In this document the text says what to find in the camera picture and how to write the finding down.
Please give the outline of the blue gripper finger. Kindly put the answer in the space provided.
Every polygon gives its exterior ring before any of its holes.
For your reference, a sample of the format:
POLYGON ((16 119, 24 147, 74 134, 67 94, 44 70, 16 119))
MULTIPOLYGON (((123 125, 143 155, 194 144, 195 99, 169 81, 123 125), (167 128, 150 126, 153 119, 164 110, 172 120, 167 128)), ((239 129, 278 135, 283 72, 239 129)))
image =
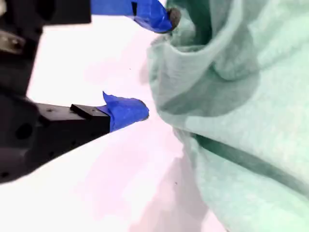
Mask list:
POLYGON ((181 12, 158 0, 44 0, 43 18, 49 25, 86 24, 92 15, 125 16, 154 33, 168 33, 179 24, 181 12))
POLYGON ((135 98, 103 93, 105 105, 70 107, 39 103, 36 166, 79 146, 149 117, 146 104, 135 98))

